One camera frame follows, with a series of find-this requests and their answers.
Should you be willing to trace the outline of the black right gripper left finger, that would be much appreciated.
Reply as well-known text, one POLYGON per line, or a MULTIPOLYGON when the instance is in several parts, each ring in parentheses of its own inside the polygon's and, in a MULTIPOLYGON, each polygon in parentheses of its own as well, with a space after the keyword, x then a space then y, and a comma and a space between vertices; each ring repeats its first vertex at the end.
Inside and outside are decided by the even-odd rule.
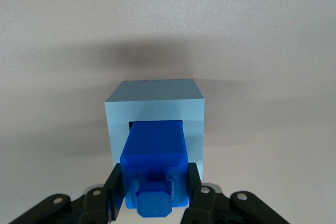
POLYGON ((40 201, 11 223, 111 223, 124 199, 121 165, 116 164, 105 184, 79 198, 54 194, 40 201))

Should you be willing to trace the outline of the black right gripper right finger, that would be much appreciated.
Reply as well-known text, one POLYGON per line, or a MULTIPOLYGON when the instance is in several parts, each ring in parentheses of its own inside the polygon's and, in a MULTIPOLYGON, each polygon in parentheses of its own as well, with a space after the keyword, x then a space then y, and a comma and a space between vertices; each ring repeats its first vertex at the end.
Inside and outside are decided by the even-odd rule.
POLYGON ((203 185, 196 163, 188 164, 188 199, 181 223, 288 223, 251 192, 238 191, 228 198, 203 185))

